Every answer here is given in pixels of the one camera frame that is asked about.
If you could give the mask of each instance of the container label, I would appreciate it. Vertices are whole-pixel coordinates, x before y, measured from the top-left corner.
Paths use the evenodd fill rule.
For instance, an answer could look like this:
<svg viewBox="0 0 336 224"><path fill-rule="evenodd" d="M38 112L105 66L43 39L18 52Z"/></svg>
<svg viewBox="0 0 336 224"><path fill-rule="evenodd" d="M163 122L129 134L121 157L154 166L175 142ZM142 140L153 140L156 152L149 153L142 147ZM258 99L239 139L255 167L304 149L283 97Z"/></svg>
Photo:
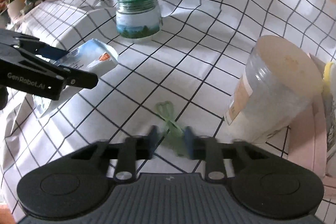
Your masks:
<svg viewBox="0 0 336 224"><path fill-rule="evenodd" d="M229 109L226 112L226 120L230 125L232 121L238 116L240 111L247 105L247 102L252 94L251 86L246 78L246 73L244 71L243 76L240 78L234 95L231 98Z"/></svg>
<svg viewBox="0 0 336 224"><path fill-rule="evenodd" d="M162 27L160 9L155 9L140 14L116 13L118 33L125 38L143 38L154 35Z"/></svg>
<svg viewBox="0 0 336 224"><path fill-rule="evenodd" d="M104 54L102 54L100 57L99 57L99 61L105 61L105 60L108 60L110 58L110 55L106 52Z"/></svg>

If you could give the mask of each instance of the white grid tablecloth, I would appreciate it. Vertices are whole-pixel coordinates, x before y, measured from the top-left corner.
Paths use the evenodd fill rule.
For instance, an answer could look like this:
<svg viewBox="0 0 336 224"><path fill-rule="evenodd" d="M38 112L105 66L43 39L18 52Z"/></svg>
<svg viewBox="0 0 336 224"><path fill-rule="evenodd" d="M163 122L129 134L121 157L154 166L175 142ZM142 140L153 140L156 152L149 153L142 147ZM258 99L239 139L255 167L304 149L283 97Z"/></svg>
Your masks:
<svg viewBox="0 0 336 224"><path fill-rule="evenodd" d="M82 90L42 119L36 118L31 95L9 89L10 100L0 112L1 189L17 221L24 217L16 195L22 176L97 140L122 142L128 135L147 134L153 124L162 127L154 112L157 102L173 102L181 126L230 141L223 110L261 35L285 37L325 62L335 60L336 6L328 0L158 2L163 30L143 45L118 36L116 0L48 0L26 16L21 31L67 50L97 38L115 48L120 64L93 90ZM286 158L288 135L284 128L261 147ZM201 172L203 167L159 146L153 160L138 163L138 172ZM336 200L322 201L317 215L334 223Z"/></svg>

